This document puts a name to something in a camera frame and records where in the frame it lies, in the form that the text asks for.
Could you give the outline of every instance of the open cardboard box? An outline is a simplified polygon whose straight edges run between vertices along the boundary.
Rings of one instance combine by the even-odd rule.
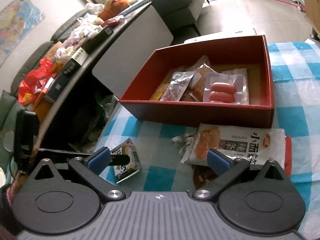
[[[247,68],[250,105],[149,99],[166,74],[207,55],[217,72]],[[137,119],[198,127],[200,123],[270,128],[274,96],[265,36],[202,41],[157,49],[120,99]]]

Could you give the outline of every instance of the blue gripper pad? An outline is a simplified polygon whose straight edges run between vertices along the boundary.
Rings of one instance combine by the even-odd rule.
[[[214,171],[215,174],[220,176],[227,170],[231,169],[231,163],[220,157],[218,154],[209,150],[207,153],[208,166]]]
[[[87,163],[87,168],[96,175],[100,175],[101,172],[109,165],[111,161],[111,152],[109,148],[106,148],[101,153],[97,154]]]

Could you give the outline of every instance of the sausage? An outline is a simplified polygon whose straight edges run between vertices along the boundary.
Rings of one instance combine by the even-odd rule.
[[[220,101],[223,103],[234,103],[236,101],[233,94],[225,92],[211,92],[209,99],[211,101]]]
[[[229,94],[234,94],[235,92],[237,92],[237,89],[232,84],[214,83],[214,84],[211,85],[211,91],[214,91],[214,92],[225,92],[225,93],[229,93]]]

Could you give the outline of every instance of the triangular hole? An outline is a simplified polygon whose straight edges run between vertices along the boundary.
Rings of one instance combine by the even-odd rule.
[[[54,176],[49,168],[49,165],[43,165],[36,175],[35,179],[50,179],[53,177]]]
[[[283,180],[280,172],[275,166],[270,166],[264,177],[267,179]]]

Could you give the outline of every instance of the circular cover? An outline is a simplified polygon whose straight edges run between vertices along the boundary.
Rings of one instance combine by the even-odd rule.
[[[234,226],[260,235],[296,229],[305,214],[298,192],[277,180],[236,184],[221,193],[218,208]]]
[[[59,235],[89,223],[100,211],[100,200],[90,188],[63,180],[42,179],[25,185],[12,211],[28,231]]]

